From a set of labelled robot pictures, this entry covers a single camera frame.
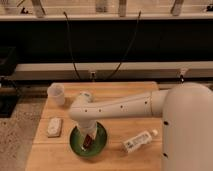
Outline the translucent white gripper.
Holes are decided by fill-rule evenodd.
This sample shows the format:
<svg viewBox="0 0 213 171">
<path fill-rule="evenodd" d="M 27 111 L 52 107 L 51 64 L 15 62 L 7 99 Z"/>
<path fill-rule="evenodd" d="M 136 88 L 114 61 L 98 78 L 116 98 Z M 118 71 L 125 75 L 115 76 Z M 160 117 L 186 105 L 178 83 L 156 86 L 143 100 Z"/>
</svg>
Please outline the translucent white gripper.
<svg viewBox="0 0 213 171">
<path fill-rule="evenodd" d="M 80 126 L 78 126 L 78 130 L 80 132 L 81 137 L 83 138 L 83 142 L 84 142 L 86 135 L 90 135 L 92 137 L 93 141 L 96 139 L 97 125 L 94 125 L 92 127 L 80 127 Z M 83 147 L 83 142 L 82 142 L 81 148 L 83 150 L 87 150 Z"/>
</svg>

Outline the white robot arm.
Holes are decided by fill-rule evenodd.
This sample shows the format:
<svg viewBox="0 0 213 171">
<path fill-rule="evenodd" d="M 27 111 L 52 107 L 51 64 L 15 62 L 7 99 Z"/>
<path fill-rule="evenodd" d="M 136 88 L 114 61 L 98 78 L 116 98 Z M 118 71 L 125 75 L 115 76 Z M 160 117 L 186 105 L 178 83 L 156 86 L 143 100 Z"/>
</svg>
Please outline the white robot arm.
<svg viewBox="0 0 213 171">
<path fill-rule="evenodd" d="M 159 117 L 162 171 L 213 171 L 213 90 L 202 84 L 186 82 L 102 102 L 82 92 L 69 116 L 86 134 L 94 131 L 98 119 Z"/>
</svg>

